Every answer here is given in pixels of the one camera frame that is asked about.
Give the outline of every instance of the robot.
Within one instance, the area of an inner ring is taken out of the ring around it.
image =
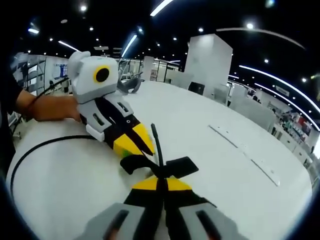
[[[145,126],[117,92],[115,59],[76,51],[68,60],[67,73],[77,110],[90,135],[106,142],[121,158],[144,153],[153,156],[155,149]]]

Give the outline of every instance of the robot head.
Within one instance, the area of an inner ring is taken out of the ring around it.
[[[117,90],[118,63],[110,57],[76,51],[68,61],[68,76],[74,96],[83,104]]]

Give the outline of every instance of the white pillar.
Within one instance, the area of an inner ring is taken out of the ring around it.
[[[210,97],[214,87],[226,85],[233,49],[215,34],[190,39],[185,73],[193,75],[193,82],[203,84],[203,95]]]
[[[150,76],[151,76],[151,70],[153,68],[153,63],[154,63],[154,57],[153,56],[144,56],[143,60],[143,68],[142,68],[142,75],[141,79],[150,81]]]

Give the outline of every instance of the yellow part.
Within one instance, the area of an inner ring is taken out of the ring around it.
[[[176,179],[175,177],[170,177],[166,179],[169,191],[185,191],[192,190],[192,188],[186,183]]]
[[[152,140],[150,139],[146,127],[139,123],[137,126],[133,128],[133,130],[140,136],[140,138],[144,141],[144,143],[147,145],[147,147],[151,150],[151,152],[155,153],[155,148],[152,143]]]
[[[156,190],[157,189],[157,181],[158,178],[155,176],[149,177],[146,180],[138,182],[135,184],[132,189],[140,189],[140,190]]]
[[[121,135],[113,142],[113,150],[121,158],[130,155],[143,155],[135,143],[126,134]]]
[[[101,69],[108,69],[108,70],[110,71],[110,67],[107,66],[107,65],[98,66],[98,67],[95,69],[94,73],[93,73],[93,81],[94,81],[96,84],[103,84],[103,83],[104,83],[104,81],[102,81],[102,82],[97,81],[97,73],[98,73]]]

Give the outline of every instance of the black eye circle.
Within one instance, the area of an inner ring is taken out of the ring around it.
[[[108,77],[109,77],[109,69],[108,68],[100,69],[95,75],[95,79],[99,83],[103,83],[105,80],[107,80]]]

